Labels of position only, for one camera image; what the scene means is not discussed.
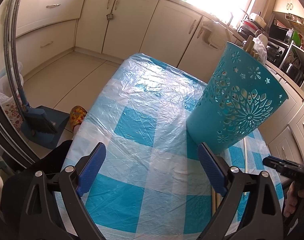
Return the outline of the person right hand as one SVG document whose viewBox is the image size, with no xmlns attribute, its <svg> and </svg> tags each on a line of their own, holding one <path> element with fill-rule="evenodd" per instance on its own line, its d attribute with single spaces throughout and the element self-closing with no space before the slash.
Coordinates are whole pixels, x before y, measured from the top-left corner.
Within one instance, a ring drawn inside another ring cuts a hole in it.
<svg viewBox="0 0 304 240">
<path fill-rule="evenodd" d="M 296 211 L 298 197 L 304 199 L 304 189 L 296 191 L 295 182 L 292 182 L 292 184 L 290 185 L 290 187 L 288 189 L 286 196 L 287 196 L 287 198 L 285 200 L 285 208 L 283 211 L 283 215 L 286 218 L 288 218 L 290 215 L 292 215 Z"/>
</svg>

